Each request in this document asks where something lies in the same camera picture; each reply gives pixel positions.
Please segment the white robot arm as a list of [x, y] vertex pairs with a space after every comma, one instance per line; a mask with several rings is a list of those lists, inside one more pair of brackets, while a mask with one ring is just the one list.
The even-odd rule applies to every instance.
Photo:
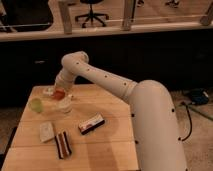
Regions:
[[61, 65], [57, 86], [69, 90], [81, 76], [129, 105], [142, 171], [188, 171], [174, 103], [163, 84], [155, 80], [135, 82], [96, 68], [83, 51], [64, 55]]

